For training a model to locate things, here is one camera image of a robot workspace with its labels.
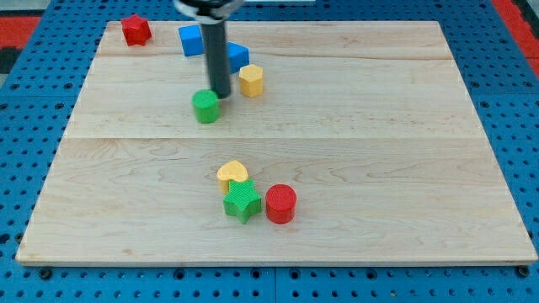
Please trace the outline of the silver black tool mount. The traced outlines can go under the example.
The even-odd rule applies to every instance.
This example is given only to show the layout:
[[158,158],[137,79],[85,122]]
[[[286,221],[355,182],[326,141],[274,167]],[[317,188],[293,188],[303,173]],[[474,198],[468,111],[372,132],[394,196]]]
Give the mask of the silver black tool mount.
[[197,20],[227,19],[243,4],[243,0],[173,0],[180,13]]

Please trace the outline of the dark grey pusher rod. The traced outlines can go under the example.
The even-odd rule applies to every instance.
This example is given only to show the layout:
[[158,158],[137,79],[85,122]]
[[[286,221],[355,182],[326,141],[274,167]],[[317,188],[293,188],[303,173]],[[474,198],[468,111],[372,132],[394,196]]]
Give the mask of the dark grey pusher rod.
[[226,22],[201,25],[206,70],[211,90],[218,98],[231,95],[230,63],[227,51]]

